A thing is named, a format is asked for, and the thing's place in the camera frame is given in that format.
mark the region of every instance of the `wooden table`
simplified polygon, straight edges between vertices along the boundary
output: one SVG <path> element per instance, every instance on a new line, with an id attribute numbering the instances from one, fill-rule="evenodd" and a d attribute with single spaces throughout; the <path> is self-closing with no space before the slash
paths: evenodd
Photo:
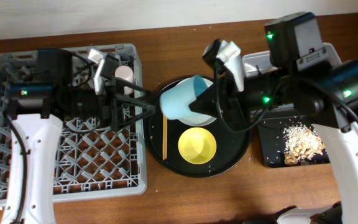
<path id="1" fill-rule="evenodd" d="M 343 60 L 358 59 L 358 14 L 318 17 L 321 35 Z M 157 88 L 183 75 L 211 76 L 202 61 L 215 38 L 233 40 L 243 54 L 268 50 L 266 21 L 0 40 L 0 52 L 47 47 L 132 43 L 143 65 L 144 86 Z M 290 205 L 318 208 L 340 200 L 331 165 L 268 169 L 254 131 L 241 161 L 207 179 L 174 174 L 147 152 L 148 187 L 133 197 L 56 203 L 57 223 L 211 223 L 275 213 Z"/>

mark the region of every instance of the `round tray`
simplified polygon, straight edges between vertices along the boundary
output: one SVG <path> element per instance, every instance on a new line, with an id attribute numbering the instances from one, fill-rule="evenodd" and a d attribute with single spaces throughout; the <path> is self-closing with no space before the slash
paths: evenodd
<path id="1" fill-rule="evenodd" d="M 223 126 L 219 119 L 211 124 L 202 126 L 215 137 L 216 148 L 215 156 L 205 164 L 195 165 L 182 158 L 178 150 L 178 141 L 181 134 L 192 126 L 183 124 L 179 120 L 168 120 L 167 138 L 167 159 L 162 160 L 162 112 L 160 109 L 160 95 L 174 87 L 176 80 L 160 90 L 153 99 L 155 114 L 144 120 L 145 142 L 156 158 L 163 166 L 187 177 L 211 177 L 223 173 L 234 166 L 246 153 L 251 140 L 251 133 L 233 134 Z"/>

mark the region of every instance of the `gray dish rack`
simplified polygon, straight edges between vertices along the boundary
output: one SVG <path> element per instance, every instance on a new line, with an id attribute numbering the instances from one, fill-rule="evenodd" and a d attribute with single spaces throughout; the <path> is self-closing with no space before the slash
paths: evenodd
<path id="1" fill-rule="evenodd" d="M 65 50 L 86 58 L 90 48 L 119 54 L 122 64 L 134 70 L 135 84 L 142 86 L 142 64 L 134 45 L 100 45 Z M 36 57 L 37 51 L 0 54 L 0 208 L 6 204 L 11 154 L 11 132 L 1 111 L 7 106 L 9 83 L 21 82 L 23 76 L 34 72 Z M 83 62 L 73 57 L 74 72 L 81 67 Z M 82 82 L 81 77 L 84 74 L 76 77 L 74 82 Z M 135 91 L 132 96 L 137 98 L 141 93 Z M 124 114 L 134 116 L 141 112 L 140 108 L 128 108 Z M 96 118 L 65 122 L 71 129 L 77 130 L 93 129 L 98 123 Z M 116 133 L 102 128 L 79 135 L 63 129 L 57 147 L 53 202 L 139 195 L 147 188 L 142 121 Z"/>

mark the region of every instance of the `wooden chopstick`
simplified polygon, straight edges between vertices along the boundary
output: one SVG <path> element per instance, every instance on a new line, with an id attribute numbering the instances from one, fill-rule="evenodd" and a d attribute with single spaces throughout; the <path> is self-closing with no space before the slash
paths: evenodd
<path id="1" fill-rule="evenodd" d="M 162 160 L 167 158 L 167 118 L 162 115 Z"/>

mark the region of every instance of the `yellow cup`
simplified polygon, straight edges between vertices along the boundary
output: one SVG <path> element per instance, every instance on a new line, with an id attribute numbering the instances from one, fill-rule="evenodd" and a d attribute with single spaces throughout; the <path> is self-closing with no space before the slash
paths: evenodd
<path id="1" fill-rule="evenodd" d="M 180 155 L 189 163 L 204 164 L 210 161 L 216 152 L 214 136 L 204 128 L 187 129 L 179 138 Z"/>

